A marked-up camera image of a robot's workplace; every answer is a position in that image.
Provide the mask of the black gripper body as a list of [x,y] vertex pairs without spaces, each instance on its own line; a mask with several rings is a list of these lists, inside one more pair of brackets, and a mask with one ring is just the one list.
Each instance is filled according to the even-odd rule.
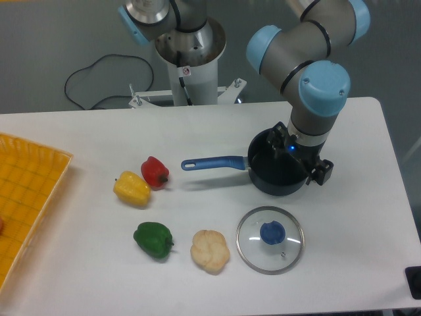
[[272,127],[266,137],[266,143],[272,150],[275,160],[283,163],[287,170],[295,168],[295,174],[306,182],[314,181],[325,184],[331,177],[334,164],[320,158],[320,152],[329,133],[311,136],[299,131],[292,122],[282,122]]

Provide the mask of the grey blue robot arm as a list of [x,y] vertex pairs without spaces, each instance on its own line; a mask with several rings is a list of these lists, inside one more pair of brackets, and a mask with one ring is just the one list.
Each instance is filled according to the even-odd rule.
[[[334,166],[320,151],[351,87],[347,71],[329,56],[365,35],[370,13],[363,1],[290,1],[289,6],[299,17],[296,27],[264,26],[246,47],[249,64],[291,105],[289,122],[258,134],[246,157],[190,159],[183,170],[248,170],[261,190],[329,179]],[[205,1],[128,1],[118,13],[138,44],[154,43],[167,65],[175,105],[220,99],[218,60],[226,37],[208,16]]]

